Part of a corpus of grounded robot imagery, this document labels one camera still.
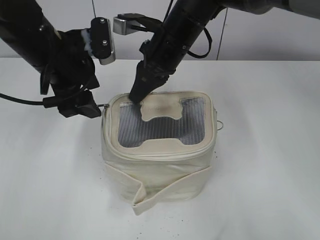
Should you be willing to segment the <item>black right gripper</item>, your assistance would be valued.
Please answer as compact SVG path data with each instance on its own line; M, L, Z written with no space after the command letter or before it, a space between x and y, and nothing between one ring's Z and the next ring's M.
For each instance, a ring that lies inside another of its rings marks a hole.
M142 43L139 51L143 54L143 61L136 66L128 97L133 103L140 103L153 90L164 85L168 75L176 72L185 56L185 45L160 28L150 40Z

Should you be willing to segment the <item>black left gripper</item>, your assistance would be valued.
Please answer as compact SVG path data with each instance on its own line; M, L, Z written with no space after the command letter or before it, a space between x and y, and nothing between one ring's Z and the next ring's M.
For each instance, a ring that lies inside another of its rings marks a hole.
M86 43L87 29L45 34L48 41L48 60L40 73L40 93L47 95L52 87L54 96L45 97L43 105L59 105L58 112L65 118L81 115L98 118L102 112L90 90L100 86L95 75L95 64Z

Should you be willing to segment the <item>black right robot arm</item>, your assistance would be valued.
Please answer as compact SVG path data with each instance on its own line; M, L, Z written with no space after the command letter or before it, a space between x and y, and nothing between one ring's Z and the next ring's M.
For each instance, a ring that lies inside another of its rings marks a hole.
M178 0L164 21L137 13L118 15L127 21L136 21L154 35L140 47L143 60L136 68L129 99L140 103L149 93L164 85L201 32L207 33L206 25L219 12L231 8L261 15L272 8L280 8L303 16L318 19L318 0Z

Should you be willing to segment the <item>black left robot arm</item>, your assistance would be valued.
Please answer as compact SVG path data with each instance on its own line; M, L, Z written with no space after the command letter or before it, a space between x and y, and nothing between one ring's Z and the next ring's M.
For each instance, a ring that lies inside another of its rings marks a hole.
M46 109L57 108L66 118L98 118L102 112L92 89L100 86L83 30L58 31L35 0L0 2L0 38L40 74L41 101L1 94L2 99ZM53 96L46 96L49 89Z

